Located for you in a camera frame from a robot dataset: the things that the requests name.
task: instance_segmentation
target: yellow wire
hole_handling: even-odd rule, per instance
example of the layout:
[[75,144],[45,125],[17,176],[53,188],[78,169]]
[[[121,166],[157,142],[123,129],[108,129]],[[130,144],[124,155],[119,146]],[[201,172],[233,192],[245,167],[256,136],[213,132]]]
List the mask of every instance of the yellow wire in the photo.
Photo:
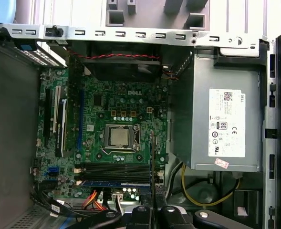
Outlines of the yellow wire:
[[91,203],[91,202],[93,201],[93,199],[95,199],[95,197],[96,197],[96,194],[94,194],[94,195],[89,199],[89,201],[84,205],[84,208],[85,208],[89,203]]
[[[233,192],[229,193],[227,196],[217,200],[216,202],[213,202],[213,203],[209,203],[209,204],[202,204],[202,203],[199,203],[197,202],[195,199],[193,199],[186,191],[186,186],[185,186],[185,170],[186,170],[186,165],[183,165],[183,168],[182,168],[182,175],[181,175],[181,181],[182,181],[182,186],[183,186],[183,191],[184,191],[184,194],[186,195],[187,199],[190,200],[191,203],[197,205],[197,206],[200,206],[200,207],[211,207],[211,206],[215,206],[221,202],[223,202],[224,200],[228,199],[229,197],[232,196]],[[240,179],[239,179],[239,182],[238,182],[238,185],[236,188],[239,188],[240,186]]]

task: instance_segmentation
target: white label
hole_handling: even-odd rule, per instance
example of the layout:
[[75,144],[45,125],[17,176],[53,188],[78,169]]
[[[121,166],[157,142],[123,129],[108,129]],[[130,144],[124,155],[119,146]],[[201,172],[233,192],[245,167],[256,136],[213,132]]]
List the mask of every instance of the white label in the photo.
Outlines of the white label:
[[68,44],[65,40],[55,40],[58,44]]
[[216,164],[217,166],[220,166],[220,167],[224,168],[224,169],[227,169],[228,166],[229,166],[229,163],[228,163],[228,162],[223,161],[223,160],[221,160],[220,158],[217,158],[217,159],[216,159],[215,164]]
[[94,126],[93,125],[87,125],[86,131],[90,131],[90,132],[94,131]]
[[245,94],[209,90],[208,156],[245,157]]
[[[64,205],[65,201],[62,201],[62,200],[56,200],[57,202],[59,202],[60,204]],[[56,211],[57,213],[60,213],[60,208],[58,206],[55,206],[53,204],[51,204],[51,209]],[[50,216],[53,216],[53,217],[58,217],[57,214],[54,214],[53,212],[50,212]]]

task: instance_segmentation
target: dell logo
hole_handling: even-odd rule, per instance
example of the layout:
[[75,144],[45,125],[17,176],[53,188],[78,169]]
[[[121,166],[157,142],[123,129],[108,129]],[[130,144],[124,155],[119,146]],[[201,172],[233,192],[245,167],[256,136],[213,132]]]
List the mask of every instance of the dell logo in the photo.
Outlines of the dell logo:
[[141,91],[127,91],[128,95],[142,95]]

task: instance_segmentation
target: metal bracket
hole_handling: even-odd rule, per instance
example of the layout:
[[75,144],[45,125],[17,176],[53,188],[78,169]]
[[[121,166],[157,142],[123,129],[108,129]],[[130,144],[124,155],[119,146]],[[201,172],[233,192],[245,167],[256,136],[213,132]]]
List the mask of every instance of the metal bracket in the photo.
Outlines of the metal bracket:
[[73,27],[57,26],[63,31],[61,37],[46,36],[52,25],[0,24],[0,32],[16,39],[37,41],[108,41],[137,42],[194,47],[217,47],[229,56],[256,57],[259,54],[259,40],[262,36],[210,31],[169,30],[150,28],[118,27]]

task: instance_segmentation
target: sata port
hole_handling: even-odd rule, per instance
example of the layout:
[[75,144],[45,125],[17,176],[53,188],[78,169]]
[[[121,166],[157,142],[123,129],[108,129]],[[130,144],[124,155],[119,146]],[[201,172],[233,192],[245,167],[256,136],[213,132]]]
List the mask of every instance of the sata port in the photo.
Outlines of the sata port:
[[49,167],[48,172],[59,172],[60,168],[59,167]]

